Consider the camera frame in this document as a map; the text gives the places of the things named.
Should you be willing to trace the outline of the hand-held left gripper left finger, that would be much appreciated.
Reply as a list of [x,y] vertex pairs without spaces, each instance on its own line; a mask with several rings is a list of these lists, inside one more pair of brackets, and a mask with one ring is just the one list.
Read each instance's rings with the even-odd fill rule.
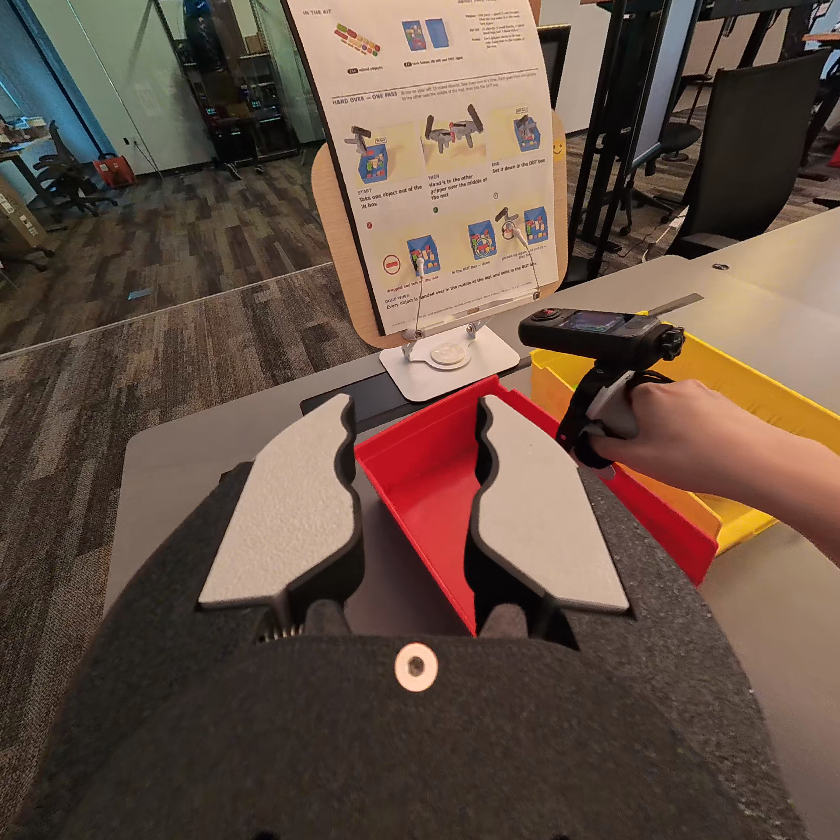
[[354,401],[340,393],[255,458],[198,598],[202,608],[345,604],[364,578]]

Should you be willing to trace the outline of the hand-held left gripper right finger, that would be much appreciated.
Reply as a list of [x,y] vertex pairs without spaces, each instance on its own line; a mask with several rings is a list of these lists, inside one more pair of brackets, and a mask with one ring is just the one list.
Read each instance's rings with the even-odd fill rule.
[[479,488],[465,577],[476,602],[490,570],[577,612],[625,614],[630,603],[578,467],[552,436],[497,395],[476,409]]

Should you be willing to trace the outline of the red plastic bin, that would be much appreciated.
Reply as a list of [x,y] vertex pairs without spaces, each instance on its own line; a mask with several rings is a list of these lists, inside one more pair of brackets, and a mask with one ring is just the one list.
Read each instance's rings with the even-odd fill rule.
[[[476,633],[474,594],[464,573],[464,551],[478,445],[476,407],[498,396],[528,422],[554,436],[558,409],[545,411],[509,390],[497,375],[434,402],[355,446],[359,466],[393,515],[458,618]],[[612,479],[596,479],[658,542],[693,585],[706,577],[718,543],[661,500],[622,467]]]

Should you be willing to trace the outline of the yellow plastic bin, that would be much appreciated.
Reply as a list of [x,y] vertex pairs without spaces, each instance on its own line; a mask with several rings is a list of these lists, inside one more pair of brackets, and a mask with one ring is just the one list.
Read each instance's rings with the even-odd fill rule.
[[[561,420],[571,397],[593,360],[532,350],[531,399],[556,421]],[[736,360],[698,337],[687,334],[681,355],[672,362],[659,362],[654,369],[676,381],[697,380],[718,391],[765,422],[792,434],[817,440],[836,454],[839,451],[837,413],[793,391],[769,376]],[[628,479],[615,478],[610,487],[623,500],[640,501],[645,515],[654,514],[653,498],[668,505],[717,543],[717,554],[750,540],[775,524],[767,513],[733,500],[695,494],[668,486],[625,465],[616,467]]]

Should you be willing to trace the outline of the person's right forearm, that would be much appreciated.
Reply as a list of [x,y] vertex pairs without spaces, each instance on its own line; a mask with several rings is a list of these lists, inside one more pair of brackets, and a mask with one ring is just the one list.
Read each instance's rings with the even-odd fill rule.
[[824,444],[755,420],[742,445],[748,504],[797,531],[839,565],[839,457]]

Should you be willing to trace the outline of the person's right hand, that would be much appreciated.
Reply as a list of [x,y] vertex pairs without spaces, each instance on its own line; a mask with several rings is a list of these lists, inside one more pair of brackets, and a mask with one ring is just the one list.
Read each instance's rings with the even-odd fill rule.
[[672,487],[735,498],[759,462],[756,416],[698,381],[641,384],[631,408],[637,435],[595,436],[593,451]]

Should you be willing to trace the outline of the black mobile whiteboard stand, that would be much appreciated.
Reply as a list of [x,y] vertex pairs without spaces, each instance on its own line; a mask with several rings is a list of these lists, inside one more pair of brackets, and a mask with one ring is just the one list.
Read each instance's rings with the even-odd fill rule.
[[596,278],[632,175],[664,149],[700,1],[596,2],[610,21],[570,211],[563,287]]

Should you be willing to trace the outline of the dark framed panel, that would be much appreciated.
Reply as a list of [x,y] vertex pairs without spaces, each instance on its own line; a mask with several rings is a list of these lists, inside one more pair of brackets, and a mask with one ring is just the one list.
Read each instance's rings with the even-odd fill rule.
[[552,109],[557,108],[564,65],[571,40],[570,24],[538,26],[539,42],[545,65]]

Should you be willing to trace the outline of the printed instruction sheet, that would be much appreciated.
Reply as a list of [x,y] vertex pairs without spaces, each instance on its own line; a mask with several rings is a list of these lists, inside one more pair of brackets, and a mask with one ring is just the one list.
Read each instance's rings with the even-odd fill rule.
[[558,279],[529,2],[283,2],[380,333]]

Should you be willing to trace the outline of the orange floor box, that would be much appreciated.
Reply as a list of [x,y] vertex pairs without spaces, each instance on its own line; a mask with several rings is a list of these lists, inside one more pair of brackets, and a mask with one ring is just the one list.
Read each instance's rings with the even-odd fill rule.
[[92,161],[92,165],[102,182],[112,190],[128,188],[137,183],[137,175],[128,159],[119,154],[108,152]]

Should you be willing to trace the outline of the metal storage shelf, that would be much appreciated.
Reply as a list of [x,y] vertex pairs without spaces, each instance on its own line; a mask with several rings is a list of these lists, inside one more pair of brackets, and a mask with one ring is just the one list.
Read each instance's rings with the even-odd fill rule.
[[256,2],[179,1],[174,16],[171,42],[217,168],[240,181],[298,152]]

